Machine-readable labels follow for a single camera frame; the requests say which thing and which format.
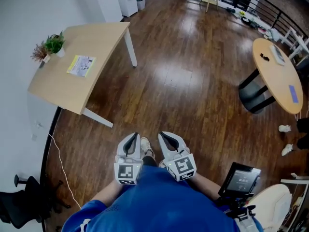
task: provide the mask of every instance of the black baseboard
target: black baseboard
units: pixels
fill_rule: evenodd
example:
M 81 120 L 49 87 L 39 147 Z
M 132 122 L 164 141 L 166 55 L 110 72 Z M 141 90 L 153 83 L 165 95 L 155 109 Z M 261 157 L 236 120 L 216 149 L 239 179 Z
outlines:
M 58 107 L 56 112 L 55 112 L 55 116 L 53 118 L 53 122 L 50 126 L 49 129 L 49 134 L 54 135 L 54 130 L 57 124 L 57 121 L 59 119 L 60 113 L 61 113 L 62 108 Z M 41 175 L 40 175 L 40 184 L 43 185 L 44 183 L 44 179 L 45 179 L 45 170 L 46 170 L 46 164 L 47 164 L 47 157 L 48 157 L 48 152 L 49 152 L 49 147 L 50 144 L 52 142 L 52 137 L 50 135 L 47 136 L 46 139 L 46 144 L 45 144 L 45 149 L 44 149 L 44 154 L 43 154 L 43 159 L 42 159 L 42 166 L 41 166 Z M 45 228 L 45 221 L 42 221 L 42 229 L 43 232 L 46 232 L 46 228 Z

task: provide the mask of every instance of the person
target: person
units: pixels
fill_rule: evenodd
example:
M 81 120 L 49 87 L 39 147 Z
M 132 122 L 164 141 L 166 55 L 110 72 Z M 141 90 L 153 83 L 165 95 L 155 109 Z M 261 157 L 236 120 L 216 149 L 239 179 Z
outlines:
M 113 180 L 65 222 L 62 232 L 239 231 L 213 202 L 219 185 L 198 173 L 188 181 L 199 191 L 186 180 L 177 182 L 157 167 L 147 138 L 140 146 L 144 164 L 137 185 Z
M 309 149 L 309 118 L 300 118 L 297 120 L 297 129 L 300 133 L 307 133 L 300 139 L 294 138 L 291 144 L 287 144 L 281 152 L 282 156 L 289 154 L 291 151 L 297 151 L 302 149 Z M 278 130 L 280 132 L 288 133 L 291 131 L 291 126 L 280 125 Z

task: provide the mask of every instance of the white chair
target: white chair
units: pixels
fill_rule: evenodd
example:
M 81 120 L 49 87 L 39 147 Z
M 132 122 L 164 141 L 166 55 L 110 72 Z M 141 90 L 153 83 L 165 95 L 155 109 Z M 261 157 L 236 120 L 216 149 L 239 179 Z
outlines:
M 287 41 L 290 33 L 292 33 L 294 35 L 294 37 L 296 38 L 296 41 L 294 42 L 294 44 L 291 46 L 290 50 L 293 49 L 293 47 L 296 45 L 296 43 L 299 43 L 299 46 L 295 49 L 295 51 L 289 56 L 289 59 L 292 59 L 295 57 L 296 54 L 298 54 L 301 50 L 306 51 L 309 54 L 309 49 L 307 47 L 307 44 L 309 43 L 309 38 L 306 39 L 306 41 L 304 42 L 303 40 L 303 36 L 299 36 L 297 35 L 296 31 L 294 30 L 294 28 L 290 27 L 289 31 L 287 32 L 287 34 L 284 36 L 284 38 L 282 39 L 281 43 L 283 44 L 285 41 Z

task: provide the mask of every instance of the shoe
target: shoe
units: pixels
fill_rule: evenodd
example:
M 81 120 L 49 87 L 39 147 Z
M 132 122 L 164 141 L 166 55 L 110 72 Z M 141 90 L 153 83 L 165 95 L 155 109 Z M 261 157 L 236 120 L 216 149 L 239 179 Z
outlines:
M 279 131 L 280 132 L 289 132 L 289 131 L 291 131 L 291 126 L 289 126 L 289 125 L 286 125 L 286 126 L 281 125 L 281 126 L 279 126 Z
M 166 168 L 165 163 L 163 161 L 160 161 L 159 168 Z
M 293 150 L 293 145 L 286 145 L 285 148 L 282 150 L 281 155 L 285 156 L 289 154 Z
M 151 149 L 150 142 L 146 137 L 142 137 L 140 139 L 140 152 L 141 152 L 141 159 L 146 156 L 150 156 L 155 159 L 155 154 Z

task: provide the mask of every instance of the trash bin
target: trash bin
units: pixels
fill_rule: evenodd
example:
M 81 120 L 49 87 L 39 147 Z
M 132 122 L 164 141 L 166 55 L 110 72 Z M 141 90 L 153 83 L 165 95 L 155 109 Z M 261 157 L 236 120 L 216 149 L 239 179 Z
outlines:
M 138 8 L 139 10 L 142 10 L 142 9 L 145 8 L 145 1 L 146 1 L 146 0 L 136 0 L 136 2 L 137 2 L 137 8 Z

